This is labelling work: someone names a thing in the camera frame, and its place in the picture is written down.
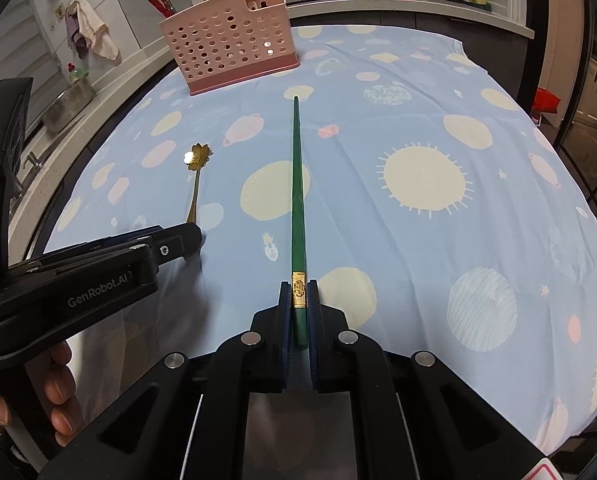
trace metal screw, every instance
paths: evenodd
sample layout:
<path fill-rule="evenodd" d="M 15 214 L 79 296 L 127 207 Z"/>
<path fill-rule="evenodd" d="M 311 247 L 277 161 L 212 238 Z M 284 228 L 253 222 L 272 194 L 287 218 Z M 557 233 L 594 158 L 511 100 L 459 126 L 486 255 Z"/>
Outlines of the metal screw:
<path fill-rule="evenodd" d="M 261 334 L 258 332 L 245 332 L 241 336 L 241 343 L 247 346 L 253 346 L 261 341 Z"/>
<path fill-rule="evenodd" d="M 358 334 L 356 332 L 352 332 L 351 330 L 343 330 L 339 334 L 339 341 L 345 345 L 353 345 L 356 341 L 358 341 Z"/>
<path fill-rule="evenodd" d="M 436 358 L 434 355 L 430 354 L 429 352 L 418 352 L 414 356 L 414 360 L 421 366 L 432 366 L 436 362 Z"/>
<path fill-rule="evenodd" d="M 179 354 L 178 352 L 175 352 L 173 354 L 169 354 L 165 358 L 165 366 L 168 367 L 168 368 L 172 368 L 172 369 L 178 368 L 184 362 L 185 362 L 185 356 L 183 354 Z"/>

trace green chopstick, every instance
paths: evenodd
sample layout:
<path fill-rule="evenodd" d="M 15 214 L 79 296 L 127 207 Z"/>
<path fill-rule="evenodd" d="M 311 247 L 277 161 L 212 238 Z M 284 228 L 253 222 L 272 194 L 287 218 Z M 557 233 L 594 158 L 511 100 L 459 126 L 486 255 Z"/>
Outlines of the green chopstick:
<path fill-rule="evenodd" d="M 292 321 L 294 345 L 307 348 L 307 295 L 305 274 L 305 213 L 303 209 L 303 162 L 300 151 L 298 97 L 294 97 L 292 160 Z"/>

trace pink plastic basket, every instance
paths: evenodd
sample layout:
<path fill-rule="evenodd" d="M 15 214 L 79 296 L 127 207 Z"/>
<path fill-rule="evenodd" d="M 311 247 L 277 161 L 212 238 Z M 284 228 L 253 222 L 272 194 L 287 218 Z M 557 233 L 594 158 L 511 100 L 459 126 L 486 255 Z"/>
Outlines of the pink plastic basket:
<path fill-rule="evenodd" d="M 285 0 L 208 0 L 160 25 L 191 95 L 300 65 Z"/>

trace purple cloth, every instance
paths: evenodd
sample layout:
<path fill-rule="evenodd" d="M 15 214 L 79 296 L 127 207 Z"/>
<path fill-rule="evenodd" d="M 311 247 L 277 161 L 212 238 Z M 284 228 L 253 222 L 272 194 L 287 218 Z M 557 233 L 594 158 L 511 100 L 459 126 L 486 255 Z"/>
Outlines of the purple cloth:
<path fill-rule="evenodd" d="M 69 48 L 77 51 L 79 58 L 85 59 L 89 52 L 89 48 L 85 41 L 85 37 L 79 31 L 78 16 L 76 14 L 66 15 L 65 23 L 67 25 L 67 44 L 69 45 Z"/>

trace flower-shaped spoon head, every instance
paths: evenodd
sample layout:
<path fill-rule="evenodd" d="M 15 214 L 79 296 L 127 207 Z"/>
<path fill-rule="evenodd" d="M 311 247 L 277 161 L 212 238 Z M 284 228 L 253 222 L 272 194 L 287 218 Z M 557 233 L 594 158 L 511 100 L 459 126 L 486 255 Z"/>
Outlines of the flower-shaped spoon head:
<path fill-rule="evenodd" d="M 210 160 L 212 150 L 206 144 L 194 144 L 190 152 L 185 153 L 183 161 L 187 164 L 190 171 L 198 171 L 203 168 Z"/>

